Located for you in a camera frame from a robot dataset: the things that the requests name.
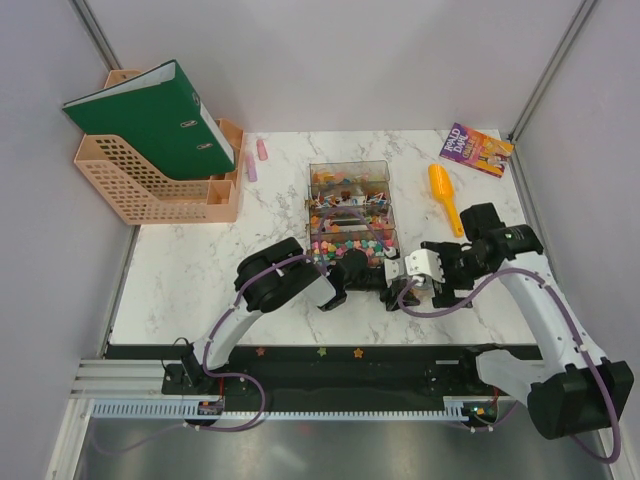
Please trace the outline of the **yellow plastic scoop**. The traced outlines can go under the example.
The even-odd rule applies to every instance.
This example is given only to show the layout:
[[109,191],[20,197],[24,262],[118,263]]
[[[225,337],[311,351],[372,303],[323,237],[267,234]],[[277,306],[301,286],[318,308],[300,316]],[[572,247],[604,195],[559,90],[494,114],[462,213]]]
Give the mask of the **yellow plastic scoop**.
[[456,238],[464,236],[464,228],[454,202],[454,189],[447,171],[439,164],[428,167],[429,185],[432,196],[437,200],[446,213],[453,235]]

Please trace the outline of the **clear four-compartment candy box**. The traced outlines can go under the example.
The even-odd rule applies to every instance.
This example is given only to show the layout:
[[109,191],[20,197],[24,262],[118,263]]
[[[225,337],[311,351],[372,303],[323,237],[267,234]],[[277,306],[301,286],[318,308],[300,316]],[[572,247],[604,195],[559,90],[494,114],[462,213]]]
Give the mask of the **clear four-compartment candy box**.
[[384,263],[399,249],[384,160],[319,163],[309,166],[308,254],[327,267],[351,251],[365,254],[368,265]]

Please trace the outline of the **clear plastic cup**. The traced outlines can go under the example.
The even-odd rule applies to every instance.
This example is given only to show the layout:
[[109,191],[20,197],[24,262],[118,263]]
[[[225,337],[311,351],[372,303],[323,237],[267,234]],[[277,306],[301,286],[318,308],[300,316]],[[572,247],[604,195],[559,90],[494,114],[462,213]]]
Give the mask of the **clear plastic cup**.
[[430,302],[434,295],[433,284],[431,280],[425,281],[423,284],[416,284],[410,289],[410,293],[420,301],[421,304]]

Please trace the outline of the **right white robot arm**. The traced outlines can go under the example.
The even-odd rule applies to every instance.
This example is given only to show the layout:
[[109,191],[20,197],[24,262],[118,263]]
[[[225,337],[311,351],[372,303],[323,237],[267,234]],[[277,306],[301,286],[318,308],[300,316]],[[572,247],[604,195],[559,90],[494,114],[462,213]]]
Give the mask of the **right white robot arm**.
[[[507,226],[491,203],[462,211],[467,245],[427,242],[409,254],[409,276],[431,281],[432,305],[441,315],[469,305],[500,281],[519,307],[542,357],[539,365],[506,349],[483,347],[458,368],[458,381],[477,394],[494,386],[524,405],[546,439],[604,428],[620,433],[619,420],[634,383],[624,361],[612,362],[577,320],[551,273],[533,229]],[[456,291],[469,296],[459,298]]]

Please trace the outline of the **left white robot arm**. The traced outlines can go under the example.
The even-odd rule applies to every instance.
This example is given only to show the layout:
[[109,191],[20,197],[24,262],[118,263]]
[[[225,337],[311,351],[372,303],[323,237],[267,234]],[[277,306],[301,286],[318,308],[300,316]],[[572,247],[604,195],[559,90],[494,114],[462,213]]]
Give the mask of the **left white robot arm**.
[[239,264],[235,299],[208,334],[186,344],[180,363],[165,368],[165,379],[198,393],[211,392],[218,385],[219,368],[249,328],[298,295],[321,311],[331,311],[346,301],[350,291],[376,292],[385,308],[395,311],[407,284],[404,261],[393,247],[386,248],[380,263],[371,266],[366,253],[355,248],[336,260],[315,261],[302,252],[297,240],[287,238]]

